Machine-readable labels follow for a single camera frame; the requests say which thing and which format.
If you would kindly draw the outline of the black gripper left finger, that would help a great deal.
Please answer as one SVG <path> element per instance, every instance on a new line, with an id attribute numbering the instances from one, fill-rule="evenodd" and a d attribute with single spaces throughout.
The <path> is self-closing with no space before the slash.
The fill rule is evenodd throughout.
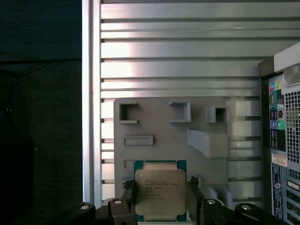
<path id="1" fill-rule="evenodd" d="M 60 215 L 61 225 L 135 225 L 133 213 L 135 203 L 135 181 L 127 180 L 123 194 L 112 198 L 100 208 L 89 202 L 82 202 L 66 209 Z"/>

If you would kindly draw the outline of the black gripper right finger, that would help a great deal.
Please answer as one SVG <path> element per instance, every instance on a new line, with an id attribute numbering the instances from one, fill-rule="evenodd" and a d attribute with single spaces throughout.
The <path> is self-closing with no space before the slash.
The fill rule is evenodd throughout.
<path id="1" fill-rule="evenodd" d="M 186 207 L 194 225 L 274 225 L 276 218 L 250 203 L 241 203 L 234 210 L 220 201 L 205 198 L 199 187 L 199 179 L 192 177 L 186 184 Z"/>

